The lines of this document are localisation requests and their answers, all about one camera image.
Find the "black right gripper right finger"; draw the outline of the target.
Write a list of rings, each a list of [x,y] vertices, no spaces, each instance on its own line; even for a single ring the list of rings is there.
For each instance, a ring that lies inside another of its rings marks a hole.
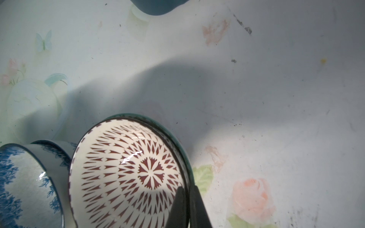
[[[192,185],[189,195],[190,204],[190,227],[212,228],[209,216],[204,206],[201,194],[197,186]]]

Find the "green patterned bowl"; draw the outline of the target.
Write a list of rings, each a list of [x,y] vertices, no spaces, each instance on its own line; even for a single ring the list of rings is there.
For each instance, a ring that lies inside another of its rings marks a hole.
[[[158,121],[140,114],[134,114],[134,113],[117,114],[104,119],[104,121],[117,118],[134,120],[144,125],[147,125],[154,131],[156,131],[160,137],[167,140],[167,142],[173,147],[173,149],[176,150],[176,152],[174,152],[174,156],[175,158],[178,159],[178,165],[184,175],[183,180],[185,183],[186,196],[189,200],[191,200],[194,196],[194,186],[195,186],[193,169],[190,165],[189,158],[185,152],[185,149],[182,147],[181,142],[178,140],[178,138],[175,137],[167,128],[165,128]]]

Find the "brown patterned white bowl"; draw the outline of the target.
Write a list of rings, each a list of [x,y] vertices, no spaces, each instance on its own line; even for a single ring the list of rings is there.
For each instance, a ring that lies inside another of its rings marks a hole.
[[[172,142],[131,118],[105,120],[79,142],[69,196],[80,228],[164,228],[186,186]]]

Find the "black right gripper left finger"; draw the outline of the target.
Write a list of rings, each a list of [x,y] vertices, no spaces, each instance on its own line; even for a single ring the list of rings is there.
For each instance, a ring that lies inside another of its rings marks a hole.
[[[178,187],[174,202],[168,216],[166,228],[187,228],[187,199],[183,187]]]

